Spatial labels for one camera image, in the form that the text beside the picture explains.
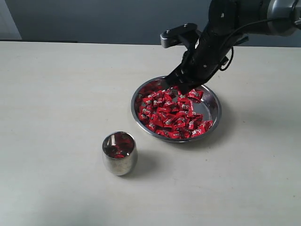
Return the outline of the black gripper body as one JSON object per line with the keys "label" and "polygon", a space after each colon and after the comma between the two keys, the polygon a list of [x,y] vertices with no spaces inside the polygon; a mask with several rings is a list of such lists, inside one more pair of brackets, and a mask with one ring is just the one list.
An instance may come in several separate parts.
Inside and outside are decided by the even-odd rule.
{"label": "black gripper body", "polygon": [[183,55],[181,69],[185,72],[186,82],[207,83],[219,70],[231,47],[233,38],[204,30],[199,36],[198,46]]}

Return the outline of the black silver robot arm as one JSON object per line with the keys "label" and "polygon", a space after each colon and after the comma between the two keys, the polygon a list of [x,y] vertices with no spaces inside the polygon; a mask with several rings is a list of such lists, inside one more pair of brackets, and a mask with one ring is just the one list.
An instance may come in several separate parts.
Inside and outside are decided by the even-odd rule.
{"label": "black silver robot arm", "polygon": [[183,44],[181,63],[162,80],[164,89],[176,86],[182,94],[207,83],[217,71],[228,69],[234,47],[249,34],[290,36],[301,27],[299,0],[213,0],[208,23],[199,31],[187,23],[161,33],[164,48]]}

